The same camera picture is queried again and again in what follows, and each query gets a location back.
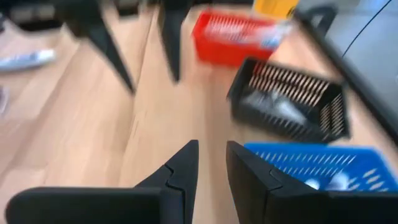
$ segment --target bottle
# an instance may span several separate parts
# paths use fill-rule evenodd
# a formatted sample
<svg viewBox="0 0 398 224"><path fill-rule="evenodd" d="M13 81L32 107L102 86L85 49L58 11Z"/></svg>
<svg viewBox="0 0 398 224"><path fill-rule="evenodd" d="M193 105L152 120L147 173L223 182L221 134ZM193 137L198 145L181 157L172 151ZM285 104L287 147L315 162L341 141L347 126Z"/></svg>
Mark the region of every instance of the bottle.
<svg viewBox="0 0 398 224"><path fill-rule="evenodd" d="M34 68L55 60L54 50L40 50L27 55L0 59L0 72L12 72Z"/></svg>

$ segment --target plastic basket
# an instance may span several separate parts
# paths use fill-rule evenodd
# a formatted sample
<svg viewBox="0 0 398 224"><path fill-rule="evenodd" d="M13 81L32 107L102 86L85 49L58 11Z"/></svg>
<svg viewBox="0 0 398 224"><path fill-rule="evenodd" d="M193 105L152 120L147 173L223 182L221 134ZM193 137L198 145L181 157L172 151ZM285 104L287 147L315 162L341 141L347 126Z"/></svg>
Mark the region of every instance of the plastic basket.
<svg viewBox="0 0 398 224"><path fill-rule="evenodd" d="M260 112L242 103L245 91L277 91L310 121L300 124ZM277 63L248 58L229 89L233 117L303 142L328 143L349 137L346 104L341 85Z"/></svg>
<svg viewBox="0 0 398 224"><path fill-rule="evenodd" d="M209 24L219 24L224 27L243 25L246 30L250 30L260 26L271 26L275 22L223 14L212 10L203 11L192 32L198 58L202 61L239 67L248 56L267 60L274 52L274 49L260 48L257 45L217 41L205 34L205 29Z"/></svg>
<svg viewBox="0 0 398 224"><path fill-rule="evenodd" d="M249 142L246 149L302 182L317 179L324 189L331 178L348 174L350 191L396 191L398 185L386 163L372 149L311 144Z"/></svg>

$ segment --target blue plastic basket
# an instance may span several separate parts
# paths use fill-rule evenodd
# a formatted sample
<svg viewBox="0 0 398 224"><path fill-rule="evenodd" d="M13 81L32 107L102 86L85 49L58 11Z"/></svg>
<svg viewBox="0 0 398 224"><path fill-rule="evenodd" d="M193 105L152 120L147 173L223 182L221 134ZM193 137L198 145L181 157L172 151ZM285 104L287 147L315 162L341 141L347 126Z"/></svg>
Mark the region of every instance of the blue plastic basket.
<svg viewBox="0 0 398 224"><path fill-rule="evenodd" d="M249 142L244 147L302 182L317 179L320 190L341 171L349 175L351 191L398 190L387 164L370 148L259 142Z"/></svg>

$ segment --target red basket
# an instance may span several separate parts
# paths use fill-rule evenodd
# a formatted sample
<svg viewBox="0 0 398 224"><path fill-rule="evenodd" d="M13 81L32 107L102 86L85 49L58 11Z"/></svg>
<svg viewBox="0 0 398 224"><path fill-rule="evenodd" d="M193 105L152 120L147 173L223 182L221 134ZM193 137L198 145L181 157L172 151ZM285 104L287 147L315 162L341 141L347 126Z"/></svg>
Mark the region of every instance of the red basket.
<svg viewBox="0 0 398 224"><path fill-rule="evenodd" d="M193 28L193 37L200 60L220 65L239 67L246 57L252 56L267 60L275 49L260 47L258 44L239 44L236 42L217 41L205 34L208 24L217 23L222 26L244 26L244 30L258 27L273 26L275 21L251 19L245 16L229 15L207 10L203 11Z"/></svg>

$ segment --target black plastic basket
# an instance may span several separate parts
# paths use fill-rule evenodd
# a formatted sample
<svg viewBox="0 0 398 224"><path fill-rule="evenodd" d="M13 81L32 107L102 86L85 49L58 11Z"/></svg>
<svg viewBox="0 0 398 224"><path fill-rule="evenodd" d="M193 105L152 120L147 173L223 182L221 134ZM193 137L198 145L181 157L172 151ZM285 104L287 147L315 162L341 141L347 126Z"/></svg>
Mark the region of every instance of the black plastic basket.
<svg viewBox="0 0 398 224"><path fill-rule="evenodd" d="M295 121L260 112L242 102L245 91L277 91L311 121ZM328 143L349 137L345 96L341 85L277 63L247 58L229 89L233 117L303 142Z"/></svg>

